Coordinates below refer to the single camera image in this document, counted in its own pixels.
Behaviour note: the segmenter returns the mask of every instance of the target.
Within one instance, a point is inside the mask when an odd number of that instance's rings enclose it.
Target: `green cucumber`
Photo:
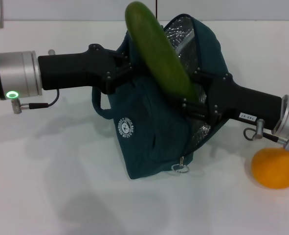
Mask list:
[[[132,2],[126,8],[125,19],[135,47],[162,90],[197,101],[193,83],[149,8],[141,2]]]

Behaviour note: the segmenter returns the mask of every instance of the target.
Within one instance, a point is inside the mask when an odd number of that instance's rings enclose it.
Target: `metal ring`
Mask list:
[[[176,166],[179,166],[182,168],[176,170],[175,169]],[[179,173],[179,174],[185,174],[185,173],[188,173],[190,171],[190,168],[187,165],[175,164],[175,165],[172,165],[172,170],[176,173]]]

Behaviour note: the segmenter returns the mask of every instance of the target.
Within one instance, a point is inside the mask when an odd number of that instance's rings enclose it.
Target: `white wall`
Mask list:
[[[289,0],[158,0],[158,18],[187,13],[198,20],[289,20]]]
[[[3,0],[5,20],[121,21],[132,0]],[[155,12],[155,0],[141,0]]]

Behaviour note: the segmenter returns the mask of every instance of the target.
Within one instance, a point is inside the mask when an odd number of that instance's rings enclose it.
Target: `bag logo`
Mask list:
[[[130,138],[133,135],[133,122],[127,118],[122,118],[118,123],[119,134],[124,138]]]

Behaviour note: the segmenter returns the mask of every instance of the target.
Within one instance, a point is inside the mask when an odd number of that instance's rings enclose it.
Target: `orange fruit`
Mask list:
[[[289,187],[289,151],[283,148],[264,148],[251,162],[255,180],[267,188]]]

